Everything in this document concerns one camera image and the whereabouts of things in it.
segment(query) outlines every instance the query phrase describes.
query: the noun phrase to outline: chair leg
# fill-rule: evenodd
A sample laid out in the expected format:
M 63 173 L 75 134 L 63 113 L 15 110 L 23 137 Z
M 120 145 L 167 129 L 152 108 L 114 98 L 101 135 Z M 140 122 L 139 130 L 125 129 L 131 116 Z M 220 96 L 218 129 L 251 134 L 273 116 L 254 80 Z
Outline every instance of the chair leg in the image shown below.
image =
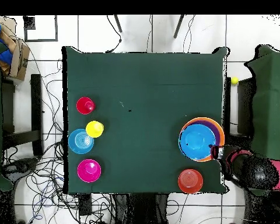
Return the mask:
M 115 21 L 116 21 L 116 24 L 117 24 L 117 27 L 118 27 L 119 32 L 122 33 L 123 31 L 122 31 L 122 29 L 121 29 L 118 16 L 117 16 L 117 15 L 114 15 L 114 18 L 115 18 Z
M 180 19 L 178 20 L 178 24 L 177 24 L 177 27 L 176 27 L 176 30 L 175 30 L 175 33 L 174 33 L 174 36 L 173 36 L 173 38 L 175 38 L 175 39 L 176 39 L 176 37 L 179 33 L 180 25 L 183 22 L 183 19 L 184 19 L 184 15 L 180 15 Z

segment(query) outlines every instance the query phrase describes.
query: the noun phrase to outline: cardboard box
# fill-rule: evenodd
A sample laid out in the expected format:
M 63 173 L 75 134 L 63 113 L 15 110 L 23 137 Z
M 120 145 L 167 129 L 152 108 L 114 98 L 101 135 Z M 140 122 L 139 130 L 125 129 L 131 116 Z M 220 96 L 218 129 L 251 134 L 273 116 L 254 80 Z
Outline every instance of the cardboard box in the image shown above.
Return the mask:
M 25 79 L 30 49 L 23 44 L 23 40 L 14 40 L 14 42 L 16 43 L 16 48 L 13 52 L 12 65 L 10 66 L 8 76 L 23 81 Z
M 0 16 L 0 25 L 4 33 L 7 34 L 7 36 L 16 43 L 9 74 L 4 74 L 5 76 L 8 76 L 10 78 L 15 78 L 23 81 L 26 75 L 30 49 L 23 44 L 23 40 L 16 39 L 14 35 L 16 32 L 16 21 L 14 19 Z

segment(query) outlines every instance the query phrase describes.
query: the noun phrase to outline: blue bowl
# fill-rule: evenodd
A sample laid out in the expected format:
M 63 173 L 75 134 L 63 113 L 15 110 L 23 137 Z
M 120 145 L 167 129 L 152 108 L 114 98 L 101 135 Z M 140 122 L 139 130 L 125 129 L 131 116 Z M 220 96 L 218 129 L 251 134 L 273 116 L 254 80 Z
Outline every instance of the blue bowl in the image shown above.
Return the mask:
M 203 124 L 187 126 L 181 133 L 179 147 L 186 157 L 192 160 L 201 160 L 211 154 L 209 145 L 216 144 L 215 134 Z
M 91 151 L 94 141 L 85 129 L 76 129 L 69 135 L 68 146 L 75 153 L 82 155 Z

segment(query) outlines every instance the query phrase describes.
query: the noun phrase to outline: plastic cup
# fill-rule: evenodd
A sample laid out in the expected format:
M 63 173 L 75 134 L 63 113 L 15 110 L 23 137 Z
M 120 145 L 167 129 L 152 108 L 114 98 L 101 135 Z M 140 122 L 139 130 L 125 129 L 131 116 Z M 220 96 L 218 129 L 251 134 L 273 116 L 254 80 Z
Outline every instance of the plastic cup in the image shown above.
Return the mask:
M 86 133 L 92 138 L 98 138 L 104 131 L 104 125 L 97 121 L 91 121 L 86 126 Z
M 99 179 L 101 173 L 100 165 L 97 161 L 86 159 L 78 165 L 78 176 L 87 183 L 95 182 Z
M 194 169 L 185 169 L 178 178 L 180 190 L 187 194 L 197 193 L 203 185 L 203 178 L 200 172 Z
M 95 109 L 95 103 L 88 97 L 81 97 L 77 101 L 76 108 L 82 114 L 89 114 Z
M 68 138 L 68 146 L 77 154 L 85 154 L 91 151 L 94 139 L 84 129 L 74 130 Z

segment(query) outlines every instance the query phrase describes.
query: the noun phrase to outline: red cup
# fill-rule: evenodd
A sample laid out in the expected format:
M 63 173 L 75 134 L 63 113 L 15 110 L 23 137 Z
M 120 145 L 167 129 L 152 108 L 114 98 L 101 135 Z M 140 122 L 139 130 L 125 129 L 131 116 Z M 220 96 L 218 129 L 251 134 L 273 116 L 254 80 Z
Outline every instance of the red cup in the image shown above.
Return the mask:
M 184 193 L 197 193 L 203 185 L 203 178 L 200 172 L 194 169 L 185 169 L 179 175 L 178 184 Z
M 79 113 L 89 114 L 95 109 L 95 103 L 88 97 L 81 97 L 76 105 Z

